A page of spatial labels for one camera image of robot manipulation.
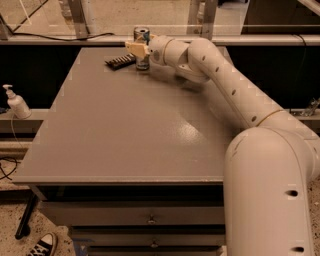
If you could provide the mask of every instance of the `gray tabletop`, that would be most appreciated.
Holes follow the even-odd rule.
[[[223,180],[234,133],[213,114],[208,90],[186,89],[191,84],[170,67],[139,72],[105,65],[124,54],[124,48],[81,50],[14,183]]]

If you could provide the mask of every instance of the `shoe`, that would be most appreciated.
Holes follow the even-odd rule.
[[[53,256],[57,247],[57,236],[48,233],[43,236],[27,256]]]

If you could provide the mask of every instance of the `soda can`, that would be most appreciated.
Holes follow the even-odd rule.
[[[133,38],[136,43],[148,44],[150,40],[150,30],[147,27],[135,27]],[[136,68],[138,70],[149,69],[149,56],[142,58],[136,57]]]

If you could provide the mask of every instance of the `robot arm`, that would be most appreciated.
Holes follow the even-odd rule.
[[[166,36],[150,59],[193,82],[211,79],[242,128],[225,159],[224,201],[230,256],[314,255],[307,183],[320,174],[319,137],[241,74],[207,39]]]

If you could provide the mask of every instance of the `soap dispenser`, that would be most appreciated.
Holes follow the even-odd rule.
[[[8,105],[18,119],[28,118],[31,115],[31,110],[27,103],[20,95],[16,95],[12,90],[10,90],[10,87],[12,87],[12,85],[3,85],[3,88],[7,90]]]

